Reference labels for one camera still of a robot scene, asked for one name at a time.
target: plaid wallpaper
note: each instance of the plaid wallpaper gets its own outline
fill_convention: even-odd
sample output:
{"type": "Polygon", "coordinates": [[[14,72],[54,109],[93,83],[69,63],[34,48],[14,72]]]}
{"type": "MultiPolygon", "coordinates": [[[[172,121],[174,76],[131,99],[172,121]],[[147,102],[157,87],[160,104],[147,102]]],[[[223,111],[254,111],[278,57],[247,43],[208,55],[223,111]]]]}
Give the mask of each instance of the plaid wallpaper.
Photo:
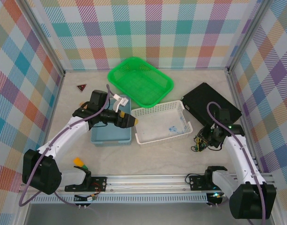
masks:
{"type": "Polygon", "coordinates": [[[248,20],[246,21],[246,24],[245,24],[244,28],[242,29],[239,38],[238,38],[237,41],[236,41],[235,47],[233,48],[233,51],[232,51],[232,53],[231,53],[231,55],[230,55],[230,58],[228,59],[228,62],[227,62],[227,64],[226,64],[226,67],[229,67],[229,66],[230,66],[230,64],[231,64],[231,62],[232,62],[232,60],[233,60],[233,58],[234,58],[234,56],[235,56],[235,54],[236,54],[236,52],[237,52],[239,46],[240,46],[240,44],[241,44],[242,41],[243,41],[244,35],[245,35],[246,32],[248,31],[248,29],[249,29],[249,27],[250,27],[250,25],[251,25],[251,22],[252,22],[253,18],[255,17],[255,15],[256,15],[256,13],[257,13],[257,11],[258,11],[258,9],[259,9],[259,7],[260,7],[262,1],[263,1],[263,0],[257,0],[256,4],[255,4],[255,6],[254,6],[254,8],[252,9],[252,12],[251,12],[250,16],[248,17],[248,20]]]}
{"type": "Polygon", "coordinates": [[[275,0],[233,71],[257,152],[287,220],[287,0],[275,0]]]}
{"type": "Polygon", "coordinates": [[[157,68],[224,68],[260,0],[28,2],[64,67],[84,70],[113,68],[131,56],[157,68]]]}
{"type": "Polygon", "coordinates": [[[16,2],[0,1],[0,225],[11,218],[24,152],[43,144],[59,82],[16,2]]]}

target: wires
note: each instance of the wires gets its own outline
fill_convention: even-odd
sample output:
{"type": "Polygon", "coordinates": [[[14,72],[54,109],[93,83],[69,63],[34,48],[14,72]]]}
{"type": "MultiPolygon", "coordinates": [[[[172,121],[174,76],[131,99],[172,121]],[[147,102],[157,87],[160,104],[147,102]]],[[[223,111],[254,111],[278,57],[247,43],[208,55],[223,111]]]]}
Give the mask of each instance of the wires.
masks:
{"type": "Polygon", "coordinates": [[[198,152],[198,151],[202,151],[204,149],[206,149],[208,147],[207,143],[204,142],[203,139],[195,136],[195,138],[193,139],[194,142],[196,143],[195,146],[191,146],[191,150],[194,152],[198,152]]]}
{"type": "Polygon", "coordinates": [[[259,183],[259,181],[258,181],[257,175],[256,175],[256,173],[255,173],[254,167],[252,166],[252,163],[251,163],[251,161],[250,161],[250,159],[249,159],[249,157],[248,157],[248,154],[247,154],[247,152],[246,152],[246,149],[244,148],[244,146],[243,146],[243,144],[241,143],[241,141],[237,138],[237,136],[236,136],[230,129],[228,129],[226,126],[224,126],[222,123],[220,123],[217,119],[215,119],[215,117],[211,114],[209,107],[210,107],[210,105],[212,105],[212,104],[216,105],[218,108],[221,109],[220,105],[217,104],[216,102],[209,102],[208,105],[207,105],[207,112],[208,112],[209,116],[211,117],[211,119],[212,119],[216,124],[218,124],[219,126],[221,126],[222,128],[224,128],[226,131],[228,131],[228,132],[232,135],[232,137],[238,142],[240,148],[242,149],[242,151],[243,151],[243,153],[244,153],[244,156],[245,156],[246,161],[247,161],[247,163],[248,163],[248,165],[249,165],[249,167],[250,167],[250,170],[251,170],[251,173],[252,173],[252,175],[253,175],[253,178],[255,179],[255,182],[256,182],[257,187],[258,187],[258,189],[259,189],[259,194],[260,194],[260,199],[261,199],[261,205],[262,205],[262,225],[264,225],[264,224],[265,224],[265,219],[266,219],[266,209],[265,209],[264,195],[263,195],[263,191],[262,191],[262,188],[261,188],[261,186],[260,186],[260,183],[259,183]]]}
{"type": "MultiPolygon", "coordinates": [[[[52,139],[52,141],[50,142],[50,144],[48,145],[48,147],[44,150],[44,152],[42,153],[42,155],[39,157],[39,159],[38,159],[37,162],[35,163],[35,165],[34,165],[34,167],[33,167],[33,170],[32,170],[32,172],[31,172],[31,174],[30,174],[30,176],[29,176],[29,178],[28,178],[28,181],[27,181],[27,184],[26,184],[26,186],[25,186],[25,189],[24,189],[24,191],[22,192],[21,198],[20,198],[20,200],[19,200],[19,202],[18,202],[18,205],[19,205],[20,207],[25,206],[26,204],[28,204],[29,202],[31,202],[37,195],[39,195],[39,194],[41,193],[41,191],[38,191],[38,192],[37,192],[36,194],[34,194],[30,199],[28,199],[28,200],[25,201],[25,202],[22,202],[23,199],[24,199],[24,197],[25,197],[25,195],[26,195],[26,193],[27,193],[27,190],[28,190],[28,188],[29,188],[29,186],[30,186],[30,183],[31,183],[31,181],[32,181],[32,179],[33,179],[33,176],[34,176],[34,174],[35,174],[35,172],[36,172],[36,169],[38,168],[38,166],[39,166],[40,162],[42,161],[42,159],[45,157],[46,153],[47,153],[49,150],[51,150],[51,147],[53,146],[53,144],[54,144],[67,130],[69,130],[71,127],[73,127],[73,126],[75,126],[76,124],[79,124],[79,123],[81,123],[81,122],[83,122],[83,121],[88,121],[89,119],[91,119],[91,118],[97,116],[98,114],[100,114],[100,113],[106,108],[107,102],[108,102],[109,99],[110,99],[110,93],[113,95],[113,93],[111,92],[110,87],[109,87],[108,84],[106,85],[106,87],[107,87],[107,89],[108,89],[108,93],[107,93],[107,97],[106,97],[105,104],[102,106],[102,108],[101,108],[98,112],[96,112],[95,114],[93,114],[93,115],[91,115],[91,116],[88,116],[88,117],[86,117],[86,118],[84,118],[84,119],[78,120],[78,121],[76,121],[75,123],[71,124],[70,126],[65,127],[63,130],[61,130],[61,131],[54,137],[54,139],[52,139]]],[[[63,200],[62,198],[60,198],[59,195],[58,195],[56,192],[54,192],[54,193],[55,193],[55,195],[56,195],[62,202],[67,203],[67,204],[69,204],[69,205],[75,206],[74,204],[69,203],[69,202],[66,202],[65,200],[63,200]]]]}
{"type": "Polygon", "coordinates": [[[208,146],[208,149],[211,150],[211,151],[220,151],[222,149],[222,142],[220,144],[220,148],[219,149],[211,149],[211,148],[209,148],[209,146],[208,146]]]}
{"type": "Polygon", "coordinates": [[[74,195],[74,196],[75,196],[76,198],[80,199],[81,201],[84,201],[84,202],[88,201],[88,198],[89,198],[89,197],[95,197],[95,198],[97,198],[97,195],[101,192],[100,185],[99,185],[98,183],[92,183],[91,185],[92,185],[92,186],[97,186],[97,187],[96,187],[96,190],[97,190],[96,193],[91,194],[91,195],[88,195],[88,196],[80,196],[80,195],[74,195]]]}
{"type": "Polygon", "coordinates": [[[190,175],[199,176],[199,174],[197,174],[197,173],[190,173],[190,174],[188,174],[188,175],[185,177],[185,182],[186,182],[187,184],[189,184],[189,185],[190,185],[190,183],[187,182],[187,178],[188,178],[190,175]]]}
{"type": "Polygon", "coordinates": [[[209,148],[209,143],[206,143],[203,139],[195,136],[195,138],[193,139],[194,142],[196,143],[195,146],[191,146],[191,150],[194,152],[198,152],[198,151],[202,151],[206,148],[208,148],[211,151],[220,151],[222,149],[222,143],[220,144],[220,148],[219,149],[211,149],[209,148]]]}
{"type": "Polygon", "coordinates": [[[103,128],[103,127],[106,127],[106,126],[108,126],[108,124],[100,125],[100,126],[94,126],[94,127],[92,127],[92,128],[103,128]]]}
{"type": "Polygon", "coordinates": [[[109,98],[109,100],[108,100],[108,107],[106,108],[106,109],[109,109],[110,108],[110,98],[109,98]]]}

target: white robotic arm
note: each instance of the white robotic arm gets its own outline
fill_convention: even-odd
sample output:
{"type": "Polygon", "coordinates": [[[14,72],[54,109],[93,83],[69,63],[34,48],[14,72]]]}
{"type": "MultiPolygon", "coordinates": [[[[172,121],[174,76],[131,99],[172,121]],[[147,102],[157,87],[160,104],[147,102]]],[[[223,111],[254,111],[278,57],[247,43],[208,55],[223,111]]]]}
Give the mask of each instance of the white robotic arm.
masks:
{"type": "Polygon", "coordinates": [[[207,146],[223,145],[231,157],[237,174],[237,180],[235,180],[225,167],[209,166],[205,172],[208,184],[218,186],[228,197],[230,211],[234,218],[269,218],[276,189],[274,185],[267,185],[254,164],[242,127],[232,124],[229,110],[221,109],[215,102],[207,105],[207,111],[214,125],[206,125],[202,128],[198,133],[198,138],[202,139],[207,146]],[[209,110],[211,104],[218,106],[215,117],[209,110]]]}
{"type": "Polygon", "coordinates": [[[252,162],[252,167],[255,171],[253,175],[250,166],[247,162],[247,159],[244,155],[244,150],[240,148],[239,144],[232,136],[227,136],[224,139],[223,147],[226,149],[231,157],[233,165],[235,167],[237,180],[234,180],[227,171],[214,171],[213,172],[213,183],[217,185],[223,193],[230,198],[232,194],[237,190],[239,185],[249,182],[252,185],[256,185],[254,176],[258,178],[260,184],[265,183],[265,179],[262,177],[259,170],[256,168],[256,165],[253,162],[253,159],[250,155],[250,152],[246,145],[246,138],[242,135],[236,135],[240,142],[244,146],[244,150],[247,151],[248,158],[252,162]]]}
{"type": "Polygon", "coordinates": [[[118,109],[119,105],[125,106],[128,101],[126,98],[115,95],[119,100],[118,104],[115,103],[115,110],[105,109],[106,103],[110,101],[108,96],[106,92],[93,91],[90,101],[73,113],[69,122],[51,141],[41,146],[37,151],[28,150],[24,154],[23,183],[48,195],[55,192],[60,186],[82,184],[83,187],[85,183],[90,185],[90,171],[75,166],[74,170],[60,172],[57,164],[72,144],[98,122],[113,123],[120,128],[130,128],[138,123],[136,118],[118,109]]]}

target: light blue tray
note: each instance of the light blue tray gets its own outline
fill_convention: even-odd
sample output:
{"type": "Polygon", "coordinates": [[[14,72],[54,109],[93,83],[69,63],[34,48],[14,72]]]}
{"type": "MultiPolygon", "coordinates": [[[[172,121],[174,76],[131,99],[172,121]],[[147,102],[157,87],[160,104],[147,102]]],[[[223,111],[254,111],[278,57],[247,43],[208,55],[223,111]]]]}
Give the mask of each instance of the light blue tray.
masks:
{"type": "MultiPolygon", "coordinates": [[[[125,113],[131,114],[131,100],[125,105],[120,106],[119,109],[125,113]]],[[[110,98],[110,107],[113,108],[115,99],[110,98]]],[[[102,122],[95,124],[95,126],[103,126],[102,122]]],[[[91,142],[95,146],[116,146],[116,145],[129,145],[132,140],[132,129],[130,128],[119,128],[113,123],[108,123],[106,127],[96,127],[91,129],[91,142]]]]}

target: white clip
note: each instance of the white clip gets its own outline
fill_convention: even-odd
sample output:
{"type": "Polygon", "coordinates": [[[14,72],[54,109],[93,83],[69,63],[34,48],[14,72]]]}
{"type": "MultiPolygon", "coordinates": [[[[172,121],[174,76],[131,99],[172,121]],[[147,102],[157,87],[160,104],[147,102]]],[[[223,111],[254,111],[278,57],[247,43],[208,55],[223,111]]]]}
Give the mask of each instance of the white clip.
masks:
{"type": "Polygon", "coordinates": [[[120,97],[119,95],[115,94],[113,98],[116,100],[113,104],[113,110],[117,113],[118,108],[120,105],[125,106],[128,103],[128,99],[126,97],[120,97]]]}

